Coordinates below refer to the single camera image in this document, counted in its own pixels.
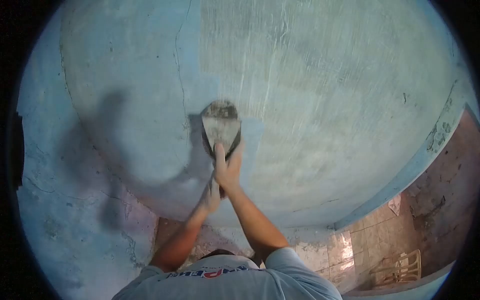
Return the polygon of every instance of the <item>person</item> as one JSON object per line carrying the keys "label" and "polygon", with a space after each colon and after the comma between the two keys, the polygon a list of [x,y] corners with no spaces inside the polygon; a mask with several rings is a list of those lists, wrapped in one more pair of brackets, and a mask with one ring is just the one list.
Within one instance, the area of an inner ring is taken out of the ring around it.
{"label": "person", "polygon": [[[243,149],[242,140],[226,162],[223,146],[215,145],[215,170],[200,201],[181,228],[154,254],[150,265],[113,300],[342,299],[330,281],[303,263],[240,187]],[[266,268],[260,269],[247,257],[219,250],[177,271],[189,256],[208,214],[218,208],[223,192]]]}

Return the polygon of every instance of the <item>t-shirt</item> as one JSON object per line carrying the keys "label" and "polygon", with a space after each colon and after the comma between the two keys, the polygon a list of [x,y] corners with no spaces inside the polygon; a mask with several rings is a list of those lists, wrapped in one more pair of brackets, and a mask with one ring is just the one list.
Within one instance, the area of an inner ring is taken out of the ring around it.
{"label": "t-shirt", "polygon": [[265,266],[259,269],[237,255],[206,257],[178,272],[150,265],[113,300],[342,299],[335,286],[307,268],[291,248],[272,252]]}

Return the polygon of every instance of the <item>floor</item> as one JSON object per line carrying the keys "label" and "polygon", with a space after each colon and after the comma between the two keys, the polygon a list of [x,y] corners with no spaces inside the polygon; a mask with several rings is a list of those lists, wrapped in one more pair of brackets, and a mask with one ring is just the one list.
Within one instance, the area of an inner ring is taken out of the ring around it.
{"label": "floor", "polygon": [[[372,283],[385,275],[370,275],[373,267],[390,266],[392,257],[418,248],[413,218],[405,202],[399,216],[385,204],[346,229],[330,237],[321,248],[324,255],[320,255],[317,264],[304,260],[312,270],[317,269],[319,275],[343,291],[371,289]],[[295,250],[302,257],[308,249],[297,245]]]}
{"label": "floor", "polygon": [[[165,242],[178,225],[176,221],[160,218],[156,247]],[[390,264],[393,255],[418,248],[412,215],[406,204],[401,205],[399,216],[385,204],[346,230],[332,234],[324,243],[298,242],[292,247],[311,270],[332,281],[341,293],[354,288],[371,289],[372,282],[380,279],[369,275],[372,267]],[[217,248],[244,256],[252,254],[228,240],[219,240],[204,226],[184,266]]]}

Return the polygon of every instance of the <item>finger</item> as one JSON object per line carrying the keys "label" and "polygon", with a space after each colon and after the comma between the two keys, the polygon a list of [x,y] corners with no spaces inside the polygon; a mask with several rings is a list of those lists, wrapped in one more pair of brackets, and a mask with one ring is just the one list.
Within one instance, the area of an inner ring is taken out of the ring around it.
{"label": "finger", "polygon": [[220,198],[220,185],[218,185],[215,179],[212,179],[210,192],[211,192],[212,198]]}
{"label": "finger", "polygon": [[215,167],[225,165],[225,149],[221,143],[215,144]]}
{"label": "finger", "polygon": [[228,165],[232,167],[240,167],[243,151],[245,150],[245,141],[243,138],[240,139],[240,143],[238,144],[237,148],[233,150],[230,159],[228,160]]}

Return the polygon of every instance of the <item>right hand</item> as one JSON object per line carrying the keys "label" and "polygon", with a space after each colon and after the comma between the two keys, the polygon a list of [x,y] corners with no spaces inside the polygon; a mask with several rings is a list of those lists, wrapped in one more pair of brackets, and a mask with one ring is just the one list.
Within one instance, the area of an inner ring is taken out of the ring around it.
{"label": "right hand", "polygon": [[240,167],[244,148],[245,142],[241,139],[228,162],[226,162],[223,145],[220,143],[215,144],[216,162],[214,176],[215,180],[227,194],[240,187]]}

